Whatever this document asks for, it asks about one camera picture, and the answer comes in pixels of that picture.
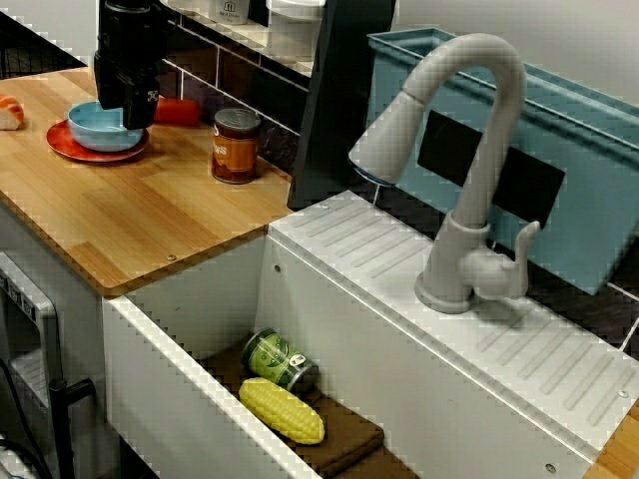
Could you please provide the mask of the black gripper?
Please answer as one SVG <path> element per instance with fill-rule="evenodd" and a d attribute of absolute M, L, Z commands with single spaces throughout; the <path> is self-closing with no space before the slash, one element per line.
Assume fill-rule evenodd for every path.
<path fill-rule="evenodd" d="M 123 125 L 128 130 L 152 125 L 160 97 L 156 62 L 101 47 L 94 74 L 103 109 L 123 107 Z"/>

